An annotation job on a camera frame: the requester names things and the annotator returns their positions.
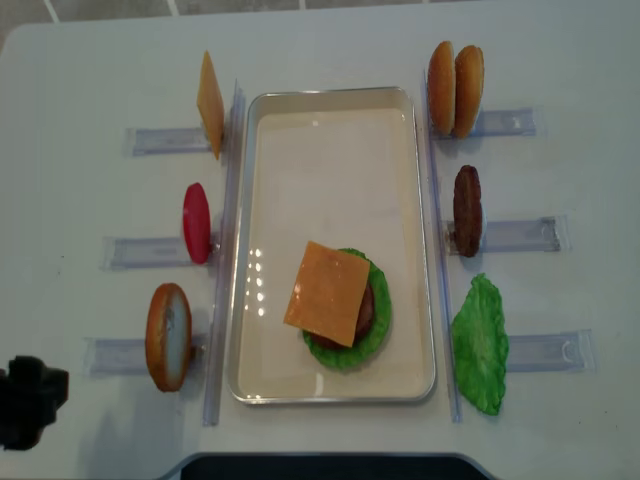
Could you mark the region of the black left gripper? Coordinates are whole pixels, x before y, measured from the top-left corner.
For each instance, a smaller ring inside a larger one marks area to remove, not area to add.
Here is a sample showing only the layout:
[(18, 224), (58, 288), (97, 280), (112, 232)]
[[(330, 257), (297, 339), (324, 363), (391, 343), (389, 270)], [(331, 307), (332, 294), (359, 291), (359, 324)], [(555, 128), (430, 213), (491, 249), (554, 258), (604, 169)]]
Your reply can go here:
[(29, 450), (55, 423), (67, 401), (69, 373), (32, 356), (16, 356), (1, 370), (1, 446)]

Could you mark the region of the black robot base front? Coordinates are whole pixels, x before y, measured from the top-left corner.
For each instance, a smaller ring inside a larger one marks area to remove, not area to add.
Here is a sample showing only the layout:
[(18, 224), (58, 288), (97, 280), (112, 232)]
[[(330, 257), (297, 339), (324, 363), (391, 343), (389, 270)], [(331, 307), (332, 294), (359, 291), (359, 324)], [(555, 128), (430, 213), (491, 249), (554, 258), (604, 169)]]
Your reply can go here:
[(182, 468), (182, 479), (492, 479), (456, 455), (225, 454), (207, 455)]

